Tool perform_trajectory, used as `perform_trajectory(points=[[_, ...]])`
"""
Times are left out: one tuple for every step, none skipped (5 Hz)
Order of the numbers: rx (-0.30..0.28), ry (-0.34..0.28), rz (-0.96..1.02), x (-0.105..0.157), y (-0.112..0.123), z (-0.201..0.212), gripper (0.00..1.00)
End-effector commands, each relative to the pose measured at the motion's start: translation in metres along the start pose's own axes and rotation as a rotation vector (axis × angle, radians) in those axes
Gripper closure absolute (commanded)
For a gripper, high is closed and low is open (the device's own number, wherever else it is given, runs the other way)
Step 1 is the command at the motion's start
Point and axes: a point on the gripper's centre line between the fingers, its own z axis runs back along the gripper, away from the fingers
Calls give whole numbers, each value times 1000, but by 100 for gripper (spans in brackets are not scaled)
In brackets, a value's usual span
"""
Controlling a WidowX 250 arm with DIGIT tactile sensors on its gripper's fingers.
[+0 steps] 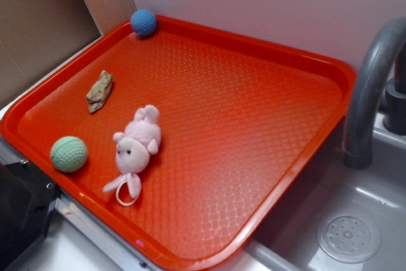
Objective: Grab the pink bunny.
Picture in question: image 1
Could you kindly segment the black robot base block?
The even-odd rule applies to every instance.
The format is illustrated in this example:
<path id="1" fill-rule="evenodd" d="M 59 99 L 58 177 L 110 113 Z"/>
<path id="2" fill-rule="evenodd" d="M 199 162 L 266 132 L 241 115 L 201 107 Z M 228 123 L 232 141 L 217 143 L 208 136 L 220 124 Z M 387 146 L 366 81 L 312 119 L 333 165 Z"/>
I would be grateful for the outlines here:
<path id="1" fill-rule="evenodd" d="M 1 270 L 47 237 L 58 186 L 31 162 L 1 165 Z"/>

